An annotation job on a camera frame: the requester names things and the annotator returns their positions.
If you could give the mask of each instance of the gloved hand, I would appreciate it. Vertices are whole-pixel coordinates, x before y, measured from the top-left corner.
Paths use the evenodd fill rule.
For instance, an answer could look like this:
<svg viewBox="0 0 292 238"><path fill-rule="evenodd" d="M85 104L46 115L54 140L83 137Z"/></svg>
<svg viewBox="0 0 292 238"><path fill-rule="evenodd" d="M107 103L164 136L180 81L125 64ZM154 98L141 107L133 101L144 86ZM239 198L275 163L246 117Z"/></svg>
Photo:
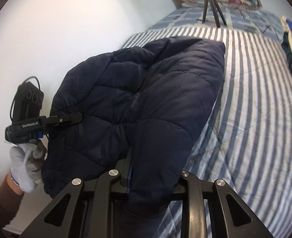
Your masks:
<svg viewBox="0 0 292 238"><path fill-rule="evenodd" d="M42 183L41 168L47 152L41 140L33 143L18 144L10 149L10 174L21 190L28 193Z"/></svg>

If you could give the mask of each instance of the striped quilt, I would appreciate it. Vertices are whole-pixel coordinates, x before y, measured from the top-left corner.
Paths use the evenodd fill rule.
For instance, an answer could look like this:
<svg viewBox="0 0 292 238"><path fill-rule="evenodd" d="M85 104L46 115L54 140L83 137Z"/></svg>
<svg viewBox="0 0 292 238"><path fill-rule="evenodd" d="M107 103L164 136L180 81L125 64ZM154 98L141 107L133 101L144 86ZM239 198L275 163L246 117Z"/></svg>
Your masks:
<svg viewBox="0 0 292 238"><path fill-rule="evenodd" d="M124 47L192 36L226 45L224 82L185 170L224 179L275 238L292 232L292 76L280 43L225 28L168 28L130 37ZM155 237L180 237L182 203L171 202ZM211 237L209 212L207 228Z"/></svg>

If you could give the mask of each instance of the mattress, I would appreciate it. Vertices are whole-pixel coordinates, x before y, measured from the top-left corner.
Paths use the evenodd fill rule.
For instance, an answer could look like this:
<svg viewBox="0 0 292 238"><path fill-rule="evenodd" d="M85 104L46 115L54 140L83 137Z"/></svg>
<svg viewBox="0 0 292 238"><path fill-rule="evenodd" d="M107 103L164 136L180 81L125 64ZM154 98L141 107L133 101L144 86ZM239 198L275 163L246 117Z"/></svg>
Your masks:
<svg viewBox="0 0 292 238"><path fill-rule="evenodd" d="M223 41L224 82L185 170L224 179L275 238L292 232L292 76L280 43L247 31L211 27L148 30L122 48L171 36ZM182 203L171 202L158 237L180 237ZM207 228L211 237L209 212Z"/></svg>
<svg viewBox="0 0 292 238"><path fill-rule="evenodd" d="M240 29L255 34L270 37L282 42L283 27L280 19L274 14L260 10L247 11L221 8L229 29ZM173 27L216 27L211 8L208 6L206 22L202 24L203 7L180 8L159 21L150 29ZM225 27L221 17L221 27Z"/></svg>

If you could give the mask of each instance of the person's arm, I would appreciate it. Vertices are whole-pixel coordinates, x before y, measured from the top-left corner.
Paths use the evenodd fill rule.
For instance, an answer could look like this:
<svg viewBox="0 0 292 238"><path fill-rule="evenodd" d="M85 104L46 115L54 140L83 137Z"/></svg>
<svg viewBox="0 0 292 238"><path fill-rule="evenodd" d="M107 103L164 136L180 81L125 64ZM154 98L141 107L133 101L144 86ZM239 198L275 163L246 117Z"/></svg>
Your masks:
<svg viewBox="0 0 292 238"><path fill-rule="evenodd" d="M23 191L7 174L0 186L0 229L15 217L23 198Z"/></svg>

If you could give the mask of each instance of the round metal pivot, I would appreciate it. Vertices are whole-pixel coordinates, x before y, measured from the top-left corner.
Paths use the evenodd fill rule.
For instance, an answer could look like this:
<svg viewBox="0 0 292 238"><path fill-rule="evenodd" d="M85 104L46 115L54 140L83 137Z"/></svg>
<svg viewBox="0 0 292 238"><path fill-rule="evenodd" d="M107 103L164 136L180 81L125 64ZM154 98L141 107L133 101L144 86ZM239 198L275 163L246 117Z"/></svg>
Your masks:
<svg viewBox="0 0 292 238"><path fill-rule="evenodd" d="M116 176L116 175L118 175L118 171L117 171L116 169L113 169L113 170L110 170L110 171L108 172L108 174L109 174L110 176Z"/></svg>
<svg viewBox="0 0 292 238"><path fill-rule="evenodd" d="M188 177L189 175L190 173L188 171L185 171L185 170L181 171L181 176Z"/></svg>
<svg viewBox="0 0 292 238"><path fill-rule="evenodd" d="M216 180L216 184L219 185L219 186L224 186L225 185L225 181L222 180L222 179L217 179Z"/></svg>
<svg viewBox="0 0 292 238"><path fill-rule="evenodd" d="M79 184L81 184L81 182L82 182L82 181L81 181L80 178L75 178L75 179L72 180L72 184L73 184L73 185L79 185Z"/></svg>

